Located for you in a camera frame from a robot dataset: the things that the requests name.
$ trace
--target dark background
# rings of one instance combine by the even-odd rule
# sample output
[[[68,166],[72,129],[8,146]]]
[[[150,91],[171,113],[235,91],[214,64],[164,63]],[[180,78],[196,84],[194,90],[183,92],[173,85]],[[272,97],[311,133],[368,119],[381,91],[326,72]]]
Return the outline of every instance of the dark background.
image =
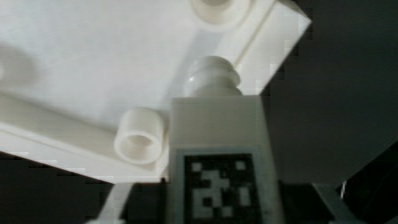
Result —
[[[313,26],[263,92],[272,146],[283,180],[340,184],[398,140],[398,1],[297,3]],[[0,158],[0,223],[84,223],[112,185]]]

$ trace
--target qr code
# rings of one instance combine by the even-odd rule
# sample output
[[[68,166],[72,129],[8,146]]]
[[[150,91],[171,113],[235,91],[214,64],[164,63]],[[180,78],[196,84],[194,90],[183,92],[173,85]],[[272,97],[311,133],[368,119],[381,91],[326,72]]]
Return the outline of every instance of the qr code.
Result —
[[[251,154],[185,157],[185,223],[262,223]]]

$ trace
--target white plastic object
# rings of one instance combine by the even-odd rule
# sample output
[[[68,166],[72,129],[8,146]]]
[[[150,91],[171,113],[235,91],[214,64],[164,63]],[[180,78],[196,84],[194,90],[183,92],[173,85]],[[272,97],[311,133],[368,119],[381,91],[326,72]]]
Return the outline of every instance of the white plastic object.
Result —
[[[109,193],[107,201],[104,204],[102,213],[98,215],[98,224],[123,224],[125,221],[120,219],[128,196],[134,188],[134,183],[116,184]]]
[[[175,98],[171,111],[171,184],[183,183],[178,175],[182,158],[176,155],[230,154],[223,148],[258,149],[255,154],[263,168],[256,179],[263,181],[267,209],[271,220],[265,223],[283,224],[283,209],[278,190],[278,174],[271,148],[262,96],[215,96]],[[171,193],[173,203],[182,205]]]
[[[262,93],[310,24],[290,0],[262,0],[240,26],[224,34],[214,54],[231,61],[246,95]]]
[[[240,76],[230,61],[217,56],[203,57],[191,66],[185,96],[242,95],[239,84]]]
[[[194,20],[207,31],[233,29],[247,17],[256,0],[189,0]]]
[[[164,149],[164,120],[159,113],[146,109],[132,109],[121,118],[116,136],[116,153],[134,164],[157,161]]]

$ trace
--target plastic part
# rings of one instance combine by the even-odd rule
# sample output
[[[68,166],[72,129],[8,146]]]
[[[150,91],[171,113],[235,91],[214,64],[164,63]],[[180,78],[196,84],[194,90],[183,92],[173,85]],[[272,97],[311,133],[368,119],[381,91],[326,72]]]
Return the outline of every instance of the plastic part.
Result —
[[[240,76],[224,58],[217,56],[201,58],[191,67],[189,73],[185,84],[187,97],[242,95],[237,88]]]
[[[157,161],[164,149],[164,120],[159,113],[135,108],[121,118],[116,136],[116,153],[134,164],[150,164]]]
[[[256,180],[262,182],[258,185],[258,191],[263,194],[260,197],[263,197],[262,200],[265,201],[265,206],[262,207],[269,210],[265,215],[269,221],[262,223],[283,224],[278,174],[262,96],[175,98],[171,111],[169,214],[185,213],[182,189],[185,189],[187,185],[182,184],[185,183],[185,177],[178,175],[182,173],[182,167],[185,167],[182,165],[182,163],[185,163],[183,158],[189,156],[231,155],[242,153],[253,154],[256,160],[255,164],[262,164],[255,171]],[[219,158],[219,160],[231,161],[228,157]],[[221,185],[210,184],[203,189],[214,191],[217,186]],[[246,207],[239,205],[233,206],[237,212],[240,208]],[[171,223],[185,223],[182,217],[185,216],[175,215],[171,219],[176,219],[173,220],[176,222],[171,221]]]
[[[256,0],[189,0],[194,20],[207,31],[224,32],[244,21]]]
[[[123,209],[127,205],[132,188],[134,188],[134,183],[114,185],[112,191],[109,193],[107,201],[104,204],[98,220],[95,223],[98,224],[125,223],[120,217],[121,217],[121,213],[123,213]]]
[[[242,25],[223,37],[215,55],[239,70],[246,95],[260,94],[292,52],[311,20],[288,0],[256,1]]]

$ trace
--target white plastic surface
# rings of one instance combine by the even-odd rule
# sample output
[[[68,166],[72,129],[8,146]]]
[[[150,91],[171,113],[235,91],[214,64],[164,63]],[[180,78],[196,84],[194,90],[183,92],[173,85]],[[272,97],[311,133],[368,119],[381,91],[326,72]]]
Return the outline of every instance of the white plastic surface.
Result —
[[[242,23],[256,0],[189,0],[192,18],[210,32],[224,32]]]
[[[310,24],[292,1],[263,0],[240,27],[226,33],[215,55],[235,65],[246,95],[262,93]]]
[[[155,164],[120,158],[123,113],[148,107],[167,115],[207,55],[233,61],[239,88],[260,93],[310,24],[292,6],[258,0],[231,30],[208,33],[187,4],[0,1],[0,150],[112,183],[159,181],[169,159],[167,151]]]
[[[242,95],[239,84],[240,76],[230,61],[217,56],[201,58],[191,66],[185,96]]]
[[[134,164],[153,163],[164,153],[166,125],[148,108],[127,111],[116,136],[116,153]]]

